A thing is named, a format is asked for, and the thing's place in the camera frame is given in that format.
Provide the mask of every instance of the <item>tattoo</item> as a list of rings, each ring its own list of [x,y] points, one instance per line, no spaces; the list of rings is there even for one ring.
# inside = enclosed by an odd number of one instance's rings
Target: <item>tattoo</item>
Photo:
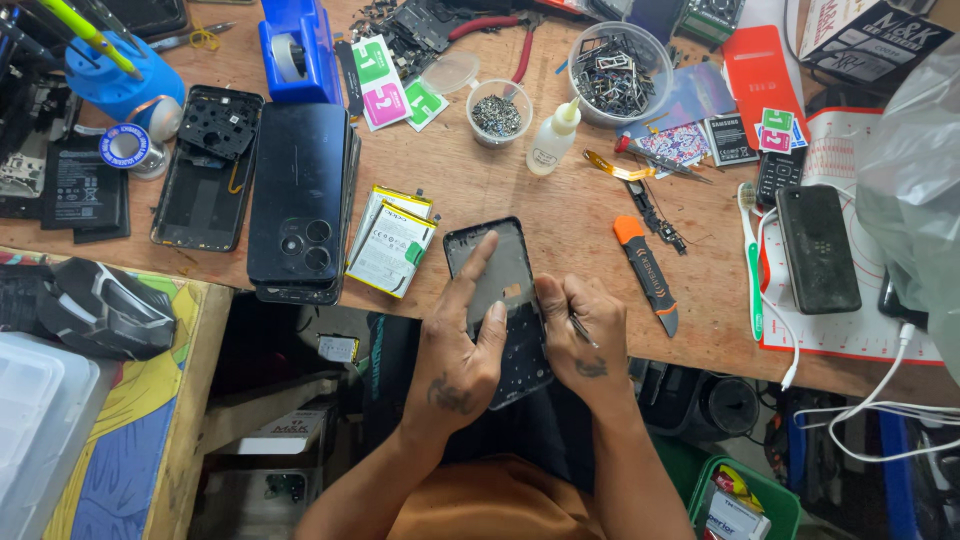
[[[607,375],[607,361],[600,356],[595,356],[595,358],[597,360],[595,364],[588,364],[577,358],[577,373],[588,379],[596,379]]]
[[[445,408],[459,412],[467,416],[473,411],[473,405],[468,405],[470,393],[460,393],[459,390],[446,383],[446,371],[442,377],[433,379],[430,387],[426,389],[426,402],[436,404],[439,408]]]

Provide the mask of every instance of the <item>wrist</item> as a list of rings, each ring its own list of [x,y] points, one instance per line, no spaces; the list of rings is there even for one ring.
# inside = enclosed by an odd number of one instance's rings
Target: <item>wrist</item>
[[[593,420],[600,428],[622,428],[635,420],[643,424],[634,385],[629,379],[624,382],[623,390],[613,391],[605,395],[602,402],[590,405]]]
[[[438,434],[436,430],[421,430],[404,422],[400,422],[394,430],[394,439],[402,453],[435,461],[434,466],[444,456],[448,438],[448,435]]]

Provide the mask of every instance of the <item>white charging cable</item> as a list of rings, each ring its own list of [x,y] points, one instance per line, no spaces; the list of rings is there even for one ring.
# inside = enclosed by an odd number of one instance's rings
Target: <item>white charging cable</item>
[[[855,201],[856,197],[841,187],[837,187],[832,184],[825,183],[816,183],[809,185],[829,185],[837,190],[837,192],[843,194],[851,201]],[[757,226],[756,235],[759,237],[760,245],[763,242],[763,227],[766,225],[767,221],[775,219],[777,217],[777,209],[772,209],[760,218],[760,223]],[[797,340],[797,335],[793,332],[793,329],[790,327],[789,323],[786,322],[786,319],[783,317],[783,314],[780,313],[780,310],[767,298],[765,294],[760,292],[760,297],[763,299],[764,304],[766,304],[770,309],[773,310],[774,314],[780,318],[780,321],[786,327],[787,332],[790,334],[790,338],[793,339],[793,364],[790,365],[790,369],[787,370],[786,375],[783,377],[781,382],[782,388],[785,390],[790,386],[790,383],[793,382],[794,376],[797,374],[797,365],[800,362],[800,342]],[[910,340],[913,339],[913,332],[916,328],[911,324],[904,324],[900,327],[900,347],[897,350],[897,357],[894,359],[894,363],[890,366],[890,370],[887,372],[886,376],[883,377],[883,380],[880,381],[880,384],[876,386],[873,392],[867,396],[860,405],[853,406],[839,406],[839,407],[829,407],[829,408],[811,408],[798,410],[793,414],[794,422],[801,414],[817,414],[825,412],[839,412],[832,420],[829,422],[821,422],[818,424],[808,424],[801,427],[801,430],[810,430],[813,428],[820,428],[823,426],[827,427],[829,431],[830,438],[833,439],[834,444],[840,448],[846,455],[859,459],[861,461],[867,461],[871,463],[882,463],[884,461],[893,461],[894,459],[902,459],[904,457],[909,457],[911,455],[919,454],[930,454],[934,452],[940,452],[942,450],[948,450],[951,448],[960,447],[960,439],[947,443],[940,446],[935,446],[931,448],[921,448],[918,450],[905,452],[903,454],[897,455],[866,455],[866,454],[857,454],[846,446],[844,446],[840,440],[837,438],[836,433],[833,429],[837,424],[845,422],[851,419],[856,414],[860,413],[865,409],[879,410],[883,412],[890,412],[893,414],[898,414],[899,416],[907,418],[915,418],[918,420],[927,420],[930,422],[936,422],[938,424],[943,424],[947,426],[960,426],[960,408],[958,407],[944,407],[944,406],[929,406],[929,405],[912,405],[904,404],[899,402],[876,402],[876,396],[879,395],[883,388],[886,387],[890,379],[893,378],[894,374],[897,373],[897,370],[900,368],[900,365],[903,364],[903,358],[906,355],[906,347],[909,345]]]
[[[902,459],[904,457],[910,457],[911,455],[919,454],[930,454],[934,452],[940,452],[942,450],[949,450],[951,448],[960,447],[960,439],[955,440],[951,443],[947,443],[940,446],[930,447],[930,448],[920,448],[910,452],[904,452],[903,454],[896,455],[866,455],[866,454],[857,454],[840,442],[840,439],[837,438],[836,433],[833,429],[837,424],[851,419],[854,415],[859,413],[864,409],[873,409],[881,410],[884,412],[891,412],[898,414],[900,416],[905,416],[908,418],[916,418],[919,420],[928,420],[930,422],[936,422],[939,424],[950,425],[950,426],[960,426],[960,408],[957,407],[947,407],[947,406],[927,406],[927,405],[911,405],[903,404],[897,402],[875,402],[876,396],[879,395],[880,391],[887,385],[887,382],[897,373],[897,369],[900,368],[900,365],[903,363],[903,356],[906,353],[906,346],[910,343],[910,339],[913,338],[914,326],[911,324],[904,324],[900,328],[900,348],[897,351],[897,358],[894,360],[894,365],[890,366],[890,371],[887,372],[887,375],[880,381],[880,384],[876,386],[873,392],[867,399],[863,400],[860,405],[856,406],[840,406],[840,407],[831,407],[831,408],[811,408],[798,410],[793,413],[794,422],[797,421],[797,417],[801,414],[816,414],[821,412],[840,412],[840,414],[833,417],[828,423],[819,423],[819,424],[810,424],[807,426],[800,427],[801,430],[809,430],[811,428],[819,428],[822,426],[827,426],[827,430],[830,434],[830,438],[833,439],[833,443],[837,445],[844,452],[844,454],[849,455],[860,461],[867,461],[870,463],[882,463],[884,461],[893,461],[894,459]]]

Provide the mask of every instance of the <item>yellow pen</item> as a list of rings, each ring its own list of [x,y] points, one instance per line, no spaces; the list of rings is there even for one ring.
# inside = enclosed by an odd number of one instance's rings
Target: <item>yellow pen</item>
[[[110,43],[96,27],[87,22],[79,13],[70,9],[63,0],[38,1],[40,5],[50,10],[63,24],[67,25],[77,37],[93,47],[93,50],[111,59],[117,64],[117,67],[127,73],[127,75],[130,75],[137,81],[143,81],[143,75],[140,73],[140,70],[133,65],[133,62],[120,54],[120,51],[113,46],[113,43]]]

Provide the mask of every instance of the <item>hand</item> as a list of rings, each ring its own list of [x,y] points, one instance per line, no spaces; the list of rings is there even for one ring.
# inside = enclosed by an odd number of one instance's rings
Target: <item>hand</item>
[[[557,378],[599,416],[633,398],[627,375],[627,308],[598,278],[584,282],[548,274],[534,280],[546,320],[546,357]],[[594,348],[573,328],[570,310],[600,346]]]
[[[445,444],[454,431],[472,424],[493,399],[507,341],[507,309],[496,302],[487,310],[473,345],[467,336],[467,307],[496,243],[496,232],[484,236],[423,320],[417,367],[400,423],[418,440]]]

